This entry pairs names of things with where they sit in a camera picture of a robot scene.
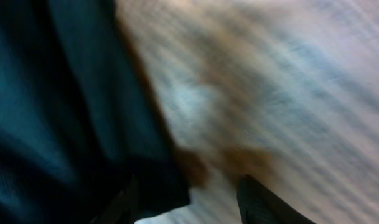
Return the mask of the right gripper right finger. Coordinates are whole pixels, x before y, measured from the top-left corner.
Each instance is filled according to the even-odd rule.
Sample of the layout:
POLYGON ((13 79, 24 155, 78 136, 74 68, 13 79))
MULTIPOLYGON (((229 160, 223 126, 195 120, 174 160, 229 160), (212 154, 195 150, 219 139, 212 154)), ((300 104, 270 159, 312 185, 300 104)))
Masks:
POLYGON ((242 224, 314 224, 250 175, 238 183, 242 224))

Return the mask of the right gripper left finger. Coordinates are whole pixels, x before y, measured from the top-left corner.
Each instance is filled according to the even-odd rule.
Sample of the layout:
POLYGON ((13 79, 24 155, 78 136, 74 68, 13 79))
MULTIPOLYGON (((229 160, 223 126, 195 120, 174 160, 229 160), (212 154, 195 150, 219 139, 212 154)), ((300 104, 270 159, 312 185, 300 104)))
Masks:
POLYGON ((138 216, 139 187, 135 176, 89 224, 134 224, 138 216))

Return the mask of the black t-shirt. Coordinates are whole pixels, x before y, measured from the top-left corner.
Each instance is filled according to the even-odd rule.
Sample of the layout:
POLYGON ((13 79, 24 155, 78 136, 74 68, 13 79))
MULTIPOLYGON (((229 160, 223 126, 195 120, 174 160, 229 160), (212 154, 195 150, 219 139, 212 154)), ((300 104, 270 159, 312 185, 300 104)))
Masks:
POLYGON ((0 223, 89 223, 132 176, 137 220, 190 202, 114 2, 0 0, 0 223))

